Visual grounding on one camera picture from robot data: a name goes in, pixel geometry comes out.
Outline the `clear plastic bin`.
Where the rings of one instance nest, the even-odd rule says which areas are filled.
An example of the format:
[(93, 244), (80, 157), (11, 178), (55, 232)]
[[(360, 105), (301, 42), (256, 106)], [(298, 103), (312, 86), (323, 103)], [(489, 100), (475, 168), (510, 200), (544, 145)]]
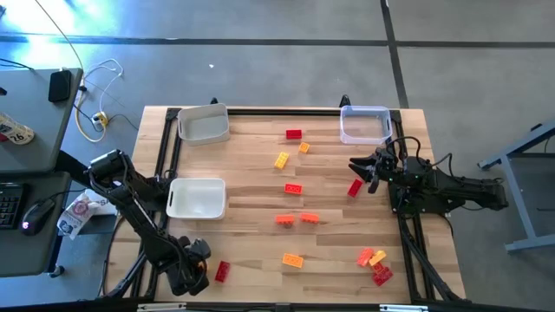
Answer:
[(392, 135), (390, 112), (379, 106), (344, 106), (340, 141), (347, 145), (381, 145)]

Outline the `black power adapter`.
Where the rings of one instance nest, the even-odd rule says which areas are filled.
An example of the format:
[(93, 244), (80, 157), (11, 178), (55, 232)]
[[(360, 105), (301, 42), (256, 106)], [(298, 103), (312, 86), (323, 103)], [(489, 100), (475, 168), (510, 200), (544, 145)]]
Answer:
[(65, 101), (70, 95), (71, 72), (63, 69), (52, 73), (49, 78), (48, 101), (57, 103)]

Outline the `white paper sheet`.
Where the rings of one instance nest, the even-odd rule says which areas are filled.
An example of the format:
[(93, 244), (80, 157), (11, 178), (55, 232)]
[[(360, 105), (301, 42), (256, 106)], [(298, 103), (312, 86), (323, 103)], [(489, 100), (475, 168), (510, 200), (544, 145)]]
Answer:
[(85, 191), (86, 196), (94, 203), (95, 215), (105, 216), (105, 215), (116, 215), (117, 210), (113, 204), (111, 204), (106, 198), (97, 194), (91, 189)]

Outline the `silver metal bracket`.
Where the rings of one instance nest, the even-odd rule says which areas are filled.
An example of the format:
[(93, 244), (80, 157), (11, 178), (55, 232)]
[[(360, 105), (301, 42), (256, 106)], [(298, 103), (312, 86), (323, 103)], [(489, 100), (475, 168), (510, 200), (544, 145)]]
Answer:
[(380, 304), (380, 312), (429, 312), (428, 306), (420, 305), (401, 305), (401, 304)]
[(139, 304), (137, 312), (173, 312), (186, 310), (186, 305), (178, 302), (143, 303)]

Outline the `blue-grey metal table frame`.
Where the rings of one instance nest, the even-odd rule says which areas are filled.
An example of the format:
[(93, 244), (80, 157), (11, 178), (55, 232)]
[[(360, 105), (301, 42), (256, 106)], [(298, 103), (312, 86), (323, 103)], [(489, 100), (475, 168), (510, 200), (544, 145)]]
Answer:
[(555, 233), (539, 235), (527, 209), (529, 205), (547, 204), (552, 206), (549, 211), (555, 212), (555, 153), (529, 151), (549, 139), (555, 141), (555, 119), (534, 126), (523, 138), (477, 163), (482, 171), (501, 166), (513, 195), (526, 238), (506, 244), (509, 253), (555, 247)]

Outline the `white plastic bin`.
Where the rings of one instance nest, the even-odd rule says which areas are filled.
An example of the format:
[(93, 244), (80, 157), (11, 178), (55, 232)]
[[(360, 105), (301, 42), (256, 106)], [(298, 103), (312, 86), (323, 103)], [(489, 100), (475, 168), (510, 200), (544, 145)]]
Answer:
[(225, 216), (223, 179), (175, 179), (169, 189), (166, 214), (184, 220), (220, 220)]

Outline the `grey office desk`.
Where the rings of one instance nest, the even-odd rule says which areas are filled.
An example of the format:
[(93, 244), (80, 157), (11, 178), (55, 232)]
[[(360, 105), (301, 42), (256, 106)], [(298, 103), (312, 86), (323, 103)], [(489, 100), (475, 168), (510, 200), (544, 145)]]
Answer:
[[(13, 230), (0, 230), (0, 277), (50, 273), (58, 276), (56, 261), (62, 239), (56, 223), (66, 204), (71, 177), (66, 172), (35, 176), (0, 176), (0, 183), (25, 184), (21, 217)], [(55, 207), (42, 230), (25, 236), (19, 226), (25, 212), (37, 201), (51, 198)]]
[(0, 113), (31, 128), (34, 139), (27, 145), (0, 143), (0, 174), (45, 173), (52, 171), (61, 150), (69, 117), (83, 71), (69, 70), (69, 97), (53, 103), (48, 100), (53, 69), (0, 71)]

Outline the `black keyboard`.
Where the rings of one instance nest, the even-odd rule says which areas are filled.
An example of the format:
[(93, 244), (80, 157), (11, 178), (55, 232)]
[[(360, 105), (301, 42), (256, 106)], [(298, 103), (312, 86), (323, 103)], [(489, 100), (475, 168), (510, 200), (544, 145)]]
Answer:
[(17, 227), (25, 192), (25, 184), (0, 183), (0, 230)]

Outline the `black computer mouse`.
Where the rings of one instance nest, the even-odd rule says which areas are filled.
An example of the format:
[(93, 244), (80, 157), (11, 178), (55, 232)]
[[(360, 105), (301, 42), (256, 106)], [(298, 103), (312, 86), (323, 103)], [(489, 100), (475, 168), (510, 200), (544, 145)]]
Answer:
[(51, 198), (35, 202), (23, 215), (19, 226), (20, 232), (25, 236), (38, 234), (46, 224), (54, 207), (55, 202)]

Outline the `black aluminium table frame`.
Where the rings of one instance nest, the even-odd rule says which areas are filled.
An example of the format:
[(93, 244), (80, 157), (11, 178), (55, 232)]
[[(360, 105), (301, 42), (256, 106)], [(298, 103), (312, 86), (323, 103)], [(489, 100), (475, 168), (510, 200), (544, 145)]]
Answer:
[[(197, 296), (175, 296), (167, 279), (144, 280), (156, 303), (178, 302), (187, 309), (222, 309), (240, 304), (267, 307), (288, 303), (300, 307), (371, 303), (407, 303), (414, 296), (437, 298), (416, 261), (403, 254), (397, 217), (388, 190), (347, 192), (355, 180), (349, 159), (372, 152), (371, 146), (345, 145), (339, 138), (335, 108), (235, 107), (230, 112), (228, 141), (204, 146), (179, 143), (166, 107), (147, 107), (134, 147), (136, 169), (151, 176), (173, 169), (182, 178), (225, 181), (225, 216), (215, 221), (170, 220), (177, 237), (205, 239), (212, 256), (208, 273), (219, 263), (231, 264), (224, 283), (211, 281)], [(287, 140), (287, 129), (301, 129), (300, 140)], [(300, 144), (310, 145), (307, 153)], [(283, 170), (274, 167), (281, 152), (290, 156)], [(303, 187), (300, 195), (284, 185)], [(318, 224), (302, 222), (301, 213), (319, 216)], [(292, 226), (275, 222), (294, 215)], [(378, 287), (372, 266), (356, 260), (364, 248), (386, 252), (381, 260), (393, 276)], [(304, 259), (301, 269), (282, 264), (284, 253)]]

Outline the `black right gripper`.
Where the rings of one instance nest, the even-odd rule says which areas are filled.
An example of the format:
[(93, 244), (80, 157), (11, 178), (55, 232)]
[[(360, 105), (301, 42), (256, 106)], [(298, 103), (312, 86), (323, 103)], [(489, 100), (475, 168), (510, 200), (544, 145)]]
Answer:
[(369, 181), (368, 193), (374, 194), (381, 181), (391, 183), (396, 175), (397, 160), (385, 149), (377, 147), (367, 157), (350, 158), (349, 168), (363, 181)]

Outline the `white printed snack bag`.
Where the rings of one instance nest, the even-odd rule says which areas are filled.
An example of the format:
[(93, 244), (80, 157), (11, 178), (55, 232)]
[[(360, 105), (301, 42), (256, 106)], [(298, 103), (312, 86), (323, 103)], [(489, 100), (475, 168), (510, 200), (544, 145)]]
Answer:
[(62, 212), (56, 226), (63, 236), (74, 240), (100, 207), (99, 202), (92, 200), (84, 192)]

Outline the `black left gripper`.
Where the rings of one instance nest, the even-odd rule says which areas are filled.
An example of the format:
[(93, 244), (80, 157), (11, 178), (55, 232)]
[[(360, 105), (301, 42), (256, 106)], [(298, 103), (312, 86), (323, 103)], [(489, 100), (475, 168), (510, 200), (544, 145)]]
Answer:
[(171, 265), (166, 272), (169, 280), (179, 280), (175, 285), (175, 295), (188, 293), (196, 296), (209, 285), (206, 259), (212, 254), (211, 248), (201, 238), (195, 238), (192, 242), (187, 237), (168, 238), (177, 254), (176, 264)]

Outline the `grey plastic bin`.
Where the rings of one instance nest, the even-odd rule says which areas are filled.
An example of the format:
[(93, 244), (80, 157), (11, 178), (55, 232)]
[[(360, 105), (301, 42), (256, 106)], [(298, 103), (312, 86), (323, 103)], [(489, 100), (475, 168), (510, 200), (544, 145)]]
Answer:
[(188, 146), (201, 146), (230, 139), (225, 104), (183, 108), (178, 113), (178, 134)]

